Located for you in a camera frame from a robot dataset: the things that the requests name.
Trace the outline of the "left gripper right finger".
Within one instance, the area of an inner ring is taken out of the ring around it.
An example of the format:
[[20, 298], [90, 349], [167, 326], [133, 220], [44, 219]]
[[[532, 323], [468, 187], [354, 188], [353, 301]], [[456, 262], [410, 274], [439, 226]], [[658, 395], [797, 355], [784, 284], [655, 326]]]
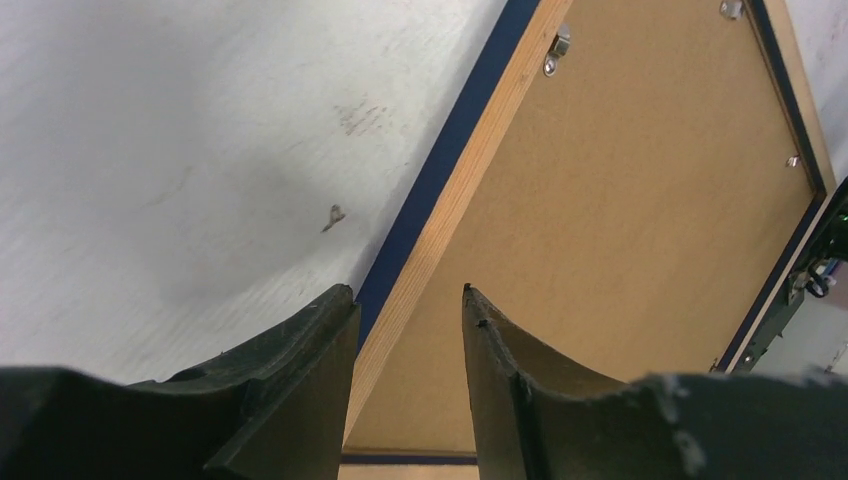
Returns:
[[462, 297], [465, 368], [484, 479], [843, 479], [847, 380], [650, 374], [621, 382]]

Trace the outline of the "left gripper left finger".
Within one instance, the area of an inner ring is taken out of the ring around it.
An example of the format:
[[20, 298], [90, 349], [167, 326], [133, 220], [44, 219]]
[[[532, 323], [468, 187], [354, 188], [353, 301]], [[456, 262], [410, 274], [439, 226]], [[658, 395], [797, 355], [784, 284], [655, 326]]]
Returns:
[[163, 382], [1, 371], [5, 479], [334, 479], [360, 308], [335, 285]]

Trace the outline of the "brown backing board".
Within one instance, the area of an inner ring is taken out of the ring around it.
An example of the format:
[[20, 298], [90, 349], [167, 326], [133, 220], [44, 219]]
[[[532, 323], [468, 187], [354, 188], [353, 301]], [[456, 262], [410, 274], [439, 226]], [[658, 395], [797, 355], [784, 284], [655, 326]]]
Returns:
[[767, 52], [781, 1], [545, 1], [354, 374], [351, 453], [475, 450], [465, 285], [601, 374], [705, 372], [831, 181]]

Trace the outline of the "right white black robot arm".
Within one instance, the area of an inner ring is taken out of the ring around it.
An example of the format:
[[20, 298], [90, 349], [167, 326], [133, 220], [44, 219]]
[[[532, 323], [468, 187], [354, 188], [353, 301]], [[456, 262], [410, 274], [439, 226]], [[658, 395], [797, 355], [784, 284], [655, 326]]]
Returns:
[[785, 279], [776, 284], [770, 302], [756, 301], [764, 309], [758, 324], [744, 320], [727, 351], [713, 362], [712, 371], [750, 371], [768, 348], [783, 336], [804, 300], [830, 294], [833, 273], [847, 265], [847, 183], [842, 182], [823, 209], [810, 237]]

